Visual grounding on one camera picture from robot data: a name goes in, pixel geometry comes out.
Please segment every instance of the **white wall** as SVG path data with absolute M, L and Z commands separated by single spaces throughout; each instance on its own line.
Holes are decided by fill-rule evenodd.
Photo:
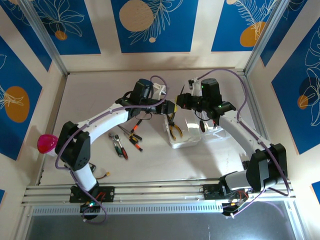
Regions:
M 211 52 L 224 1 L 198 1 L 191 52 L 121 53 L 110 0 L 85 0 L 101 54 L 63 55 L 61 58 L 70 72 L 242 69 L 251 51 Z
M 271 141 L 286 148 L 288 176 L 311 239 L 320 237 L 320 205 L 310 188 L 320 181 L 320 145 L 298 154 L 271 82 L 320 17 L 319 9 L 319 0 L 308 0 L 266 68 L 259 60 L 249 75 Z
M 18 220 L 19 206 L 26 186 L 38 173 L 37 140 L 46 131 L 62 75 L 54 64 L 49 72 L 45 70 L 1 7 L 0 23 L 0 36 L 42 85 L 18 159 L 14 161 L 0 154 L 0 189 L 5 190 L 0 205 L 0 239 L 8 240 Z

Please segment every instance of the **floor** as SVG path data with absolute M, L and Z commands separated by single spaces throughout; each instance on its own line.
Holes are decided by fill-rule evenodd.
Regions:
M 58 112 L 54 134 L 59 136 L 64 123 L 78 123 L 89 119 L 110 107 L 124 93 L 131 91 L 140 78 L 149 79 L 152 75 L 162 76 L 169 86 L 167 99 L 175 99 L 188 80 L 206 73 L 207 70 L 170 70 L 170 71 L 109 71 L 72 73 L 68 76 L 61 106 Z M 243 103 L 244 93 L 240 81 L 229 72 L 217 71 L 208 76 L 219 82 L 224 101 L 231 102 L 237 109 Z M 242 118 L 254 127 L 248 108 L 241 112 Z M 137 120 L 122 124 L 131 129 Z M 110 176 L 100 183 L 148 182 L 164 180 L 185 180 L 219 178 L 221 175 L 242 170 L 246 153 L 232 138 L 223 140 L 201 140 L 196 146 L 173 149 L 168 133 L 164 131 L 164 117 L 154 115 L 145 120 L 136 131 L 143 141 L 139 152 L 118 127 L 110 130 L 118 134 L 128 153 L 128 160 L 119 158 L 108 133 L 101 135 L 91 145 L 90 162 L 97 166 L 94 175 Z M 55 168 L 55 159 L 45 157 L 41 185 L 73 184 L 69 173 Z

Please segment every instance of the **white line drawing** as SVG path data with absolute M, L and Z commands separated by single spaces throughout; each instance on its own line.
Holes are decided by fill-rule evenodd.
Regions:
M 181 6 L 184 0 L 129 0 L 120 12 L 119 17 L 122 25 L 129 31 L 132 39 L 130 45 L 143 40 L 154 43 L 157 37 L 170 26 L 169 13 Z
M 245 19 L 247 25 L 255 31 L 255 40 L 260 37 L 264 20 L 270 15 L 278 0 L 264 0 L 262 7 L 258 7 L 256 0 L 227 0 L 227 4 L 238 7 L 238 12 Z
M 18 6 L 18 3 L 14 0 L 1 0 L 3 4 L 10 10 L 12 15 L 22 21 L 24 24 L 30 26 L 28 20 L 26 19 L 26 16 L 21 11 L 20 7 Z
M 320 26 L 311 39 L 304 64 L 308 67 L 309 86 L 299 97 L 298 106 L 311 107 L 310 125 L 315 127 L 320 124 Z
M 15 18 L 29 25 L 17 4 L 8 0 L 2 1 Z M 57 39 L 66 40 L 67 33 L 82 37 L 83 32 L 77 24 L 85 19 L 85 15 L 70 10 L 69 0 L 33 0 L 32 5 L 43 24 L 49 27 Z
M 6 63 L 7 56 L 0 54 L 0 69 L 3 68 L 3 66 Z M 7 106 L 10 106 L 10 103 L 17 104 L 20 106 L 23 106 L 24 104 L 21 102 L 24 97 L 14 97 L 10 94 L 6 93 L 6 91 L 1 87 L 0 85 L 0 110 L 7 104 Z
M 291 11 L 299 11 L 299 9 L 302 7 L 302 5 L 304 4 L 305 0 L 290 0 L 290 2 L 288 3 L 288 6 L 286 7 L 284 13 L 282 14 L 282 16 L 288 20 L 288 16 L 289 16 L 289 12 Z

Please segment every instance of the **wire cutter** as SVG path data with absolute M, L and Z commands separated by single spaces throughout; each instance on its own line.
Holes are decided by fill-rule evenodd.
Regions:
M 166 117 L 167 117 L 167 119 L 168 119 L 170 135 L 171 135 L 171 137 L 173 138 L 173 140 L 176 140 L 176 139 L 177 139 L 176 136 L 174 135 L 174 128 L 179 132 L 181 138 L 182 138 L 183 135 L 184 135 L 184 134 L 182 133 L 180 127 L 178 127 L 178 126 L 175 124 L 175 122 L 173 121 L 175 115 L 176 115 L 175 112 L 172 113 L 171 116 L 166 115 Z

